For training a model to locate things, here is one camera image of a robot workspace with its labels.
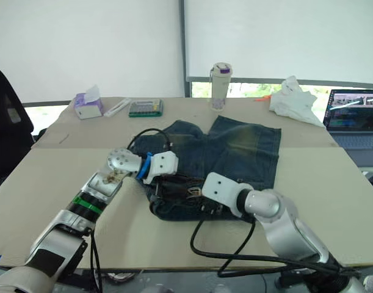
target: table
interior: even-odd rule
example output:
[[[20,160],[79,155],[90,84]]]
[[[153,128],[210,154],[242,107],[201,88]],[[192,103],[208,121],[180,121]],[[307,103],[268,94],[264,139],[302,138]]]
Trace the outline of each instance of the table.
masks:
[[[105,110],[122,98],[103,98]],[[80,120],[70,104],[51,125],[34,148],[116,148],[125,147],[140,131],[170,126],[175,120],[189,121],[207,133],[219,115],[202,98],[165,98],[164,114],[156,118],[129,118],[123,109],[111,118],[96,117]],[[253,98],[229,98],[220,113],[247,123],[281,128],[281,147],[337,147],[330,134],[321,127],[281,117],[269,111],[269,102],[256,102]]]
[[[105,163],[109,151],[35,148],[23,159],[0,187],[0,265],[24,263],[31,243]],[[131,178],[125,183],[96,228],[102,267],[204,269],[223,263],[191,252],[189,240],[196,222],[157,219],[148,210],[142,188]],[[301,219],[341,262],[373,264],[373,187],[342,148],[281,148],[275,189],[294,200]],[[244,222],[208,222],[197,245],[231,253],[248,229]],[[244,253],[273,255],[261,225]],[[235,261],[233,265],[274,264]],[[79,267],[89,267],[88,252]]]

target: green calculator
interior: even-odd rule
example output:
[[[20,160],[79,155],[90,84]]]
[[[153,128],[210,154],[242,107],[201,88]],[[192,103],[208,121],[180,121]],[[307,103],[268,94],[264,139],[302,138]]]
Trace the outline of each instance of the green calculator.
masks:
[[[150,99],[131,103],[129,117],[159,117],[163,114],[163,101]]]

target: silver robot arm segment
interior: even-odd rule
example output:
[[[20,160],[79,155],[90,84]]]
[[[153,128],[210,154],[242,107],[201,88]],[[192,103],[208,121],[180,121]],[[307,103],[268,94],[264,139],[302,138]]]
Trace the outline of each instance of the silver robot arm segment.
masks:
[[[207,176],[202,193],[205,197],[228,206],[239,218],[242,215],[254,216],[263,226],[269,245],[279,257],[338,264],[326,245],[298,218],[297,208],[288,197],[272,189],[254,190],[249,184],[237,183],[216,173]],[[305,283],[312,293],[366,292],[354,277],[334,280],[331,276],[313,270],[307,269],[302,273],[305,274]]]
[[[25,265],[0,276],[0,292],[51,292],[55,282],[72,273],[82,259],[88,236],[99,216],[125,177],[142,179],[145,184],[161,175],[172,175],[178,158],[171,151],[141,158],[127,149],[110,152],[105,166],[82,187],[72,202],[61,210],[31,247]]]

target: laptop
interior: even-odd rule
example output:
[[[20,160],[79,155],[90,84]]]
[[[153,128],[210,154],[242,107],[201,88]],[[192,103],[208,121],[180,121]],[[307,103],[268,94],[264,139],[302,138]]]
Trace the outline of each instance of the laptop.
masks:
[[[324,125],[359,167],[373,167],[373,90],[332,90]]]

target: crumpled white plastic bag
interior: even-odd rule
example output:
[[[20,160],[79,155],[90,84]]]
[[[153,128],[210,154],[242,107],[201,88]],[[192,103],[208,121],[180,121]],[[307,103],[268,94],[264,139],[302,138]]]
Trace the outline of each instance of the crumpled white plastic bag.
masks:
[[[303,92],[295,76],[290,76],[281,84],[281,90],[272,94],[269,110],[277,115],[325,127],[311,111],[315,100],[310,92]]]

